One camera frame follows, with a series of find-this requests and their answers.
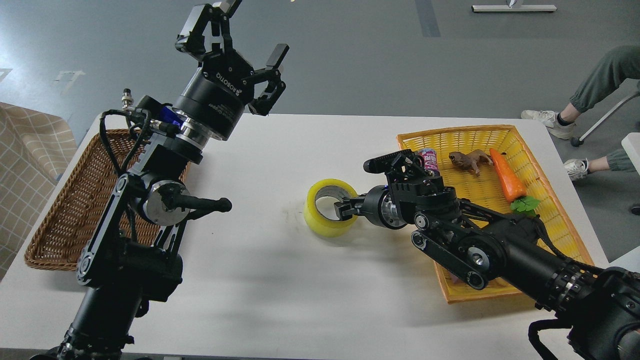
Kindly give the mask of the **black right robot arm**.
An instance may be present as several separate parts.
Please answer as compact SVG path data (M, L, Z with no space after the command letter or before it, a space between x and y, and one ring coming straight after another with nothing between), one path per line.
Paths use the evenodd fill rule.
M503 214L459 198L446 186L432 149L388 153L364 162L387 183L368 193L343 195L334 204L340 221L363 216L392 230L416 226L411 241L475 290L503 278L554 319L532 322L528 339L544 360L555 355L542 330L569 330L567 340L586 360L637 360L639 274L597 268L562 253L539 216Z

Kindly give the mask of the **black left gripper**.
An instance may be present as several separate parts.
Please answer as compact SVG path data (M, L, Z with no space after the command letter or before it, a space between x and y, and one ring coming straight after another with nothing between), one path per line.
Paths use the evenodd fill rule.
M208 127L212 137L220 141L229 139L247 104L251 114L267 116L286 89L281 64L290 50L288 44L277 44L265 68L255 71L234 50L230 19L240 4L241 0L221 0L192 7L174 43L176 50L199 63L173 108ZM213 39L210 51L206 50L207 27ZM248 85L243 84L245 77ZM267 86L253 99L255 91L251 86L263 82Z

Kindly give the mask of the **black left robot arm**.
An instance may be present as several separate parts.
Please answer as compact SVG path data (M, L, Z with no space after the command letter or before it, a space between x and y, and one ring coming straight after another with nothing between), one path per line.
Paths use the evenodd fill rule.
M182 283L187 223L233 207L224 197L192 196L179 177L201 162L209 139L227 141L246 109L267 116L285 91L280 67L289 46L277 44L254 69L230 34L239 6L222 0L190 11L174 47L198 67L174 104L150 96L134 104L126 88L122 108L100 115L99 139L118 178L78 258L87 291L77 314L61 344L35 360L119 360L134 343L134 319Z

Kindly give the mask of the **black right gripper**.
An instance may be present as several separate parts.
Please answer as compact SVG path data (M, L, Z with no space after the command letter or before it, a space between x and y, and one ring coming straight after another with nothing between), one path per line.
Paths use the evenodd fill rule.
M396 206L388 186L375 186L369 192L355 197L343 197L334 203L339 221L364 216L371 224L384 228L396 227Z

